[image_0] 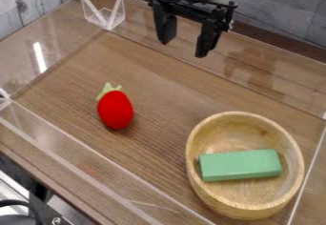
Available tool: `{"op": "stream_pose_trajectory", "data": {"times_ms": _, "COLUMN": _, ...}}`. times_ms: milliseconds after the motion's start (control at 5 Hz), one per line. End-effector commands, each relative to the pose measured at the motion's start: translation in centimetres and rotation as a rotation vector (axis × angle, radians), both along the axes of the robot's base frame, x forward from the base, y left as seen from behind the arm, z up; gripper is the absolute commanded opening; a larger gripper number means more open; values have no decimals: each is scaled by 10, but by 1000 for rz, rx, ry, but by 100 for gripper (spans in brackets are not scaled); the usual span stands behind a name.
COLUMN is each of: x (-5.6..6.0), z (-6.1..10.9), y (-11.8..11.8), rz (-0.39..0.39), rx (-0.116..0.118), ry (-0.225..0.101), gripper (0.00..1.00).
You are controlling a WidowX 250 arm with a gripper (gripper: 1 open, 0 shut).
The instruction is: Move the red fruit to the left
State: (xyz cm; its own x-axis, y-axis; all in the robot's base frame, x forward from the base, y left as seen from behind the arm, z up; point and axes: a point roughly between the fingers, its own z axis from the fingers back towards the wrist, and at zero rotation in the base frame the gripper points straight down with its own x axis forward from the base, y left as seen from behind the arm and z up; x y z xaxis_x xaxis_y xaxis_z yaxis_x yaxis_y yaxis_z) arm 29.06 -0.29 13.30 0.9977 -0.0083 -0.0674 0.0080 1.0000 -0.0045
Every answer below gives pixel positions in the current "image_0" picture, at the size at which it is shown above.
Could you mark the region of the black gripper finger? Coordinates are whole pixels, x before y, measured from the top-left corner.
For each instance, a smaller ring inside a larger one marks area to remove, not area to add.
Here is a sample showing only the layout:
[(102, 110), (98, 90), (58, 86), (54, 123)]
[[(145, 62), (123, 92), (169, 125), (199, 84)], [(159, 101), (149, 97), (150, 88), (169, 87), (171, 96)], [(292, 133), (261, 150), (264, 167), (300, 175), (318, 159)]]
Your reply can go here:
[(159, 4), (153, 4), (154, 24), (158, 40), (163, 45), (177, 37), (177, 16)]
[(222, 31), (214, 20), (203, 21), (202, 33), (198, 37), (195, 56), (205, 58), (211, 50), (215, 49)]

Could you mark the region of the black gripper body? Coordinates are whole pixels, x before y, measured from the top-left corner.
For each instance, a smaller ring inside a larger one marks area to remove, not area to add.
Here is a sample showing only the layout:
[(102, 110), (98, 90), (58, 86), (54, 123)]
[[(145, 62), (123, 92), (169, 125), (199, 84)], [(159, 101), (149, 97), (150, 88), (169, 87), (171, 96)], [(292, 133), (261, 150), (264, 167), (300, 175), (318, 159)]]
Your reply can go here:
[(171, 13), (197, 22), (210, 18), (221, 26), (221, 31), (232, 29), (237, 9), (234, 0), (150, 0), (151, 6), (154, 3), (161, 3)]

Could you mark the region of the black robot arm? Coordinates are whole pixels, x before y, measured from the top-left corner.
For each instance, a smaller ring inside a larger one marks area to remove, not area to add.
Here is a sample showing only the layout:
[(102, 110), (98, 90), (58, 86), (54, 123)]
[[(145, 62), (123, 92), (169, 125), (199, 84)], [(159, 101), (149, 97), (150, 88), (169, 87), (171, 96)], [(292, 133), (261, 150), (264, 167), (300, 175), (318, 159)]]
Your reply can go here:
[(195, 56), (203, 58), (215, 49), (221, 35), (232, 30), (234, 0), (150, 0), (158, 40), (167, 45), (177, 37), (177, 18), (202, 24)]

